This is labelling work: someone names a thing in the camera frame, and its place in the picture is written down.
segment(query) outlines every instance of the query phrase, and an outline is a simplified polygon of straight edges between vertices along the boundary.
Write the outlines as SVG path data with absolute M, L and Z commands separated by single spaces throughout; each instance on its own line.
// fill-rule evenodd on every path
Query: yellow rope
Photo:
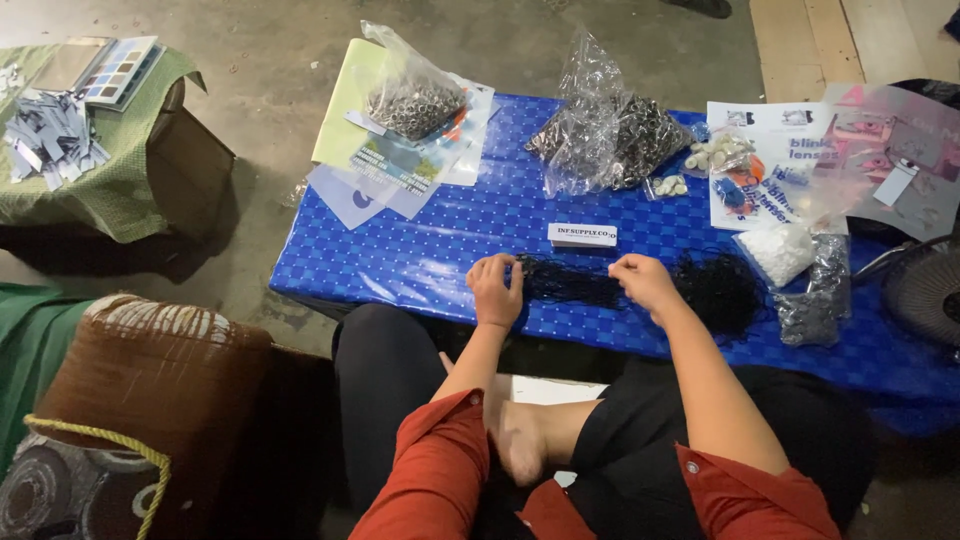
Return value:
M 53 428 L 54 430 L 71 431 L 82 435 L 90 435 L 99 439 L 106 439 L 120 446 L 127 447 L 134 452 L 144 456 L 147 461 L 153 463 L 160 470 L 160 480 L 156 484 L 154 499 L 150 502 L 150 508 L 143 516 L 143 523 L 140 524 L 140 531 L 136 534 L 136 540 L 146 540 L 147 532 L 150 531 L 150 525 L 154 522 L 156 510 L 160 507 L 160 500 L 163 499 L 163 492 L 167 489 L 167 483 L 170 481 L 170 457 L 161 454 L 140 441 L 121 435 L 116 431 L 101 430 L 100 428 L 91 428 L 80 426 L 78 424 L 69 424 L 62 420 L 44 420 L 36 418 L 33 414 L 28 414 L 23 418 L 23 423 L 27 426 L 40 426 L 42 428 Z

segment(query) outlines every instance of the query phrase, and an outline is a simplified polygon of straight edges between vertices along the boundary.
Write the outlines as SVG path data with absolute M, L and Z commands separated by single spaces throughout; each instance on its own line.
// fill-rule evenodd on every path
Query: person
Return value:
M 588 402 L 492 397 L 522 305 L 512 256 L 467 273 L 477 324 L 455 364 L 399 309 L 344 319 L 334 363 L 348 489 L 365 512 L 351 538 L 841 537 L 876 463 L 865 412 L 810 375 L 732 369 L 656 259 L 609 271 L 666 332 L 673 362 L 630 361 Z M 554 467 L 577 477 L 544 481 Z M 491 489 L 504 473 L 516 485 Z

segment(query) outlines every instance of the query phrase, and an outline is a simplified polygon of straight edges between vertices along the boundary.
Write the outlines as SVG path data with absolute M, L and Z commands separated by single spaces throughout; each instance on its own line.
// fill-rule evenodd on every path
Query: color swatch card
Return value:
M 156 36 L 117 41 L 84 83 L 84 101 L 123 112 L 165 50 Z

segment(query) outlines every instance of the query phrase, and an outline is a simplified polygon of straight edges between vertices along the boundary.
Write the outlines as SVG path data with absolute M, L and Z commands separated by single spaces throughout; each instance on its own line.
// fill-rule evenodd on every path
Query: red sleeve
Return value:
M 489 472 L 483 391 L 424 405 L 396 432 L 394 470 L 350 539 L 468 538 Z
M 840 540 L 820 488 L 796 469 L 771 475 L 681 445 L 677 457 L 707 538 Z

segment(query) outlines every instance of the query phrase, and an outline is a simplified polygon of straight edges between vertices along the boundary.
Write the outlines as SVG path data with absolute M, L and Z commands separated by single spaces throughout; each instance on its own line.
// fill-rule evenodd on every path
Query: red shirt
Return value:
M 840 540 L 820 488 L 796 469 L 774 476 L 676 448 L 707 538 Z M 397 431 L 394 470 L 350 538 L 466 539 L 489 470 L 483 391 L 424 405 Z M 553 479 L 530 494 L 517 516 L 539 540 L 596 538 Z

